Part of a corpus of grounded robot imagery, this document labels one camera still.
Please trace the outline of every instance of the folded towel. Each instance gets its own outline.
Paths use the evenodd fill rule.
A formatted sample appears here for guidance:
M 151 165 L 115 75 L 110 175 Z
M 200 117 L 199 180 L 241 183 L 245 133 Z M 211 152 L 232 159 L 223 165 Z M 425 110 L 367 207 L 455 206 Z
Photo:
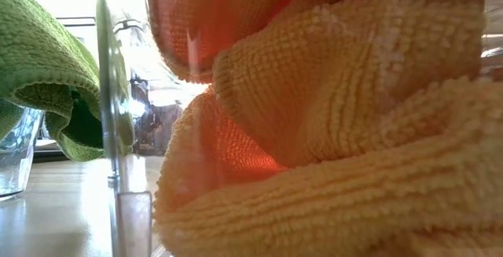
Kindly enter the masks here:
M 353 257 L 503 240 L 503 84 L 477 78 L 483 10 L 293 0 L 221 52 L 161 170 L 164 245 Z
M 19 120 L 15 105 L 37 108 L 68 158 L 102 156 L 98 73 L 84 45 L 36 1 L 0 0 L 0 138 Z

